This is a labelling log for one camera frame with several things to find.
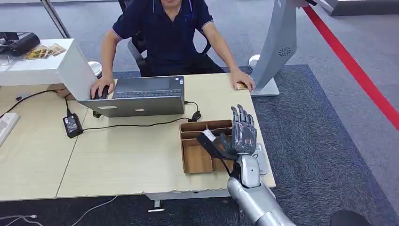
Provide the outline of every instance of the red floor stripe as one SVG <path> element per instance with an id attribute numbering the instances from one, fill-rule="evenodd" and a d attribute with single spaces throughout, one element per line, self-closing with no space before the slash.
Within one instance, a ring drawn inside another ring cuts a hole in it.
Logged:
<path id="1" fill-rule="evenodd" d="M 389 103 L 389 101 L 382 95 L 378 90 L 377 86 L 371 81 L 364 70 L 359 66 L 355 59 L 350 55 L 350 53 L 345 49 L 345 47 L 340 43 L 340 41 L 335 37 L 335 35 L 330 31 L 327 25 L 320 19 L 312 7 L 307 6 L 303 8 L 309 19 L 316 26 L 317 30 L 330 45 L 331 49 L 340 58 L 345 67 L 349 70 L 355 80 L 363 88 L 363 90 L 368 94 L 368 96 L 373 100 L 375 105 L 380 108 L 380 110 L 385 114 L 387 119 L 391 121 L 392 125 L 399 130 L 399 113 L 396 109 Z"/>

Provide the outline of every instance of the table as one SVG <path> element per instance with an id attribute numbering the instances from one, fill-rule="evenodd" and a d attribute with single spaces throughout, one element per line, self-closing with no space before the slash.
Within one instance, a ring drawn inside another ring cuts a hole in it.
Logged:
<path id="1" fill-rule="evenodd" d="M 198 103 L 201 121 L 230 119 L 230 106 L 241 104 L 259 129 L 249 92 L 234 91 L 228 74 L 186 75 L 184 79 L 185 99 Z M 47 85 L 0 87 L 0 111 L 10 108 L 18 95 L 46 89 Z M 74 101 L 69 105 L 83 128 L 181 117 L 96 119 L 86 107 Z M 195 110 L 195 105 L 186 105 L 185 116 L 191 117 Z M 145 194 L 153 200 L 229 196 L 225 172 L 183 173 L 179 124 L 185 120 L 150 128 L 88 130 L 69 139 L 62 124 L 65 102 L 54 93 L 32 97 L 12 112 L 21 118 L 0 147 L 0 201 L 120 194 Z M 264 145 L 261 133 L 257 140 Z M 274 187 L 268 159 L 267 163 L 269 173 L 262 179 Z"/>
<path id="2" fill-rule="evenodd" d="M 230 106 L 241 104 L 253 115 L 255 127 L 259 129 L 250 93 L 233 90 L 228 74 L 186 75 L 184 80 L 185 100 L 198 103 L 201 121 L 231 119 Z M 194 112 L 195 105 L 187 105 L 185 117 L 191 117 Z M 181 117 L 96 119 L 90 114 L 91 111 L 83 128 L 152 124 Z M 86 131 L 77 139 L 57 197 L 147 194 L 152 195 L 152 199 L 168 199 L 179 198 L 180 194 L 184 198 L 228 196 L 226 172 L 183 173 L 179 139 L 179 124 L 182 122 L 185 121 L 150 128 L 117 127 Z M 264 145 L 261 133 L 258 133 L 257 141 Z M 263 176 L 263 181 L 274 187 L 268 159 L 267 162 L 269 173 Z"/>
<path id="3" fill-rule="evenodd" d="M 0 65 L 0 86 L 42 85 L 63 83 L 77 100 L 90 98 L 96 81 L 75 39 L 45 39 L 40 44 L 59 44 L 66 51 L 47 59 L 21 60 L 15 57 L 10 65 Z"/>
<path id="4" fill-rule="evenodd" d="M 0 112 L 8 110 L 17 95 L 47 89 L 41 86 L 0 87 Z M 70 101 L 81 119 L 87 109 Z M 21 118 L 0 147 L 0 201 L 53 199 L 71 156 L 76 138 L 65 134 L 65 102 L 55 93 L 44 93 L 18 105 L 12 112 Z"/>

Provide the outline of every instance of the navy polo shirt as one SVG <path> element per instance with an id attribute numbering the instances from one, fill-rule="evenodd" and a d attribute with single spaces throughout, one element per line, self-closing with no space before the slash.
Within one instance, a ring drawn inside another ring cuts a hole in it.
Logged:
<path id="1" fill-rule="evenodd" d="M 134 0 L 112 28 L 122 39 L 143 32 L 152 72 L 161 73 L 190 64 L 197 52 L 192 40 L 194 31 L 202 31 L 211 21 L 204 0 L 182 0 L 173 22 L 160 0 Z"/>

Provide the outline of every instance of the man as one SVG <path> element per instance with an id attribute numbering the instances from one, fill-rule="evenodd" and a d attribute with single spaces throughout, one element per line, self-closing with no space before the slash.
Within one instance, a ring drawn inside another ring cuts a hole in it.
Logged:
<path id="1" fill-rule="evenodd" d="M 105 35 L 101 50 L 103 76 L 93 84 L 91 96 L 94 97 L 97 89 L 101 96 L 106 85 L 109 86 L 108 93 L 113 91 L 112 66 L 116 46 L 139 31 L 146 40 L 145 60 L 150 76 L 223 73 L 207 55 L 196 51 L 192 40 L 195 29 L 205 34 L 229 67 L 233 88 L 241 81 L 253 90 L 254 81 L 237 67 L 204 0 L 134 0 Z"/>

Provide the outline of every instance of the polo collar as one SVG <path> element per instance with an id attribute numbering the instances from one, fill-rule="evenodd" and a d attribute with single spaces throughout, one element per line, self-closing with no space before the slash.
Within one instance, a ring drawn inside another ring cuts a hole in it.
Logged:
<path id="1" fill-rule="evenodd" d="M 182 11 L 182 8 L 185 7 L 185 2 L 189 2 L 190 5 L 190 12 L 192 12 L 192 3 L 191 0 L 183 0 L 182 5 L 180 6 L 180 12 Z M 152 13 L 164 13 L 165 10 L 162 6 L 162 3 L 160 0 L 152 0 Z"/>

